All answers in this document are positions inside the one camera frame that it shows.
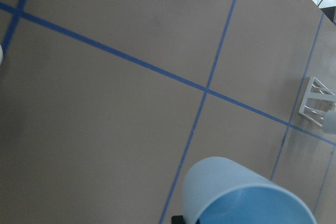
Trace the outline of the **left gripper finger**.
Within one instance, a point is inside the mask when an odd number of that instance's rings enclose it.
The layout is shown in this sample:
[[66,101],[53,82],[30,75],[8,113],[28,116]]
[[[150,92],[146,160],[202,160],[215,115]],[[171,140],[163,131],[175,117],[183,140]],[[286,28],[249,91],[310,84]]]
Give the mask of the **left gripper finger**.
[[171,224],[186,224],[186,222],[182,215],[177,215],[171,217]]

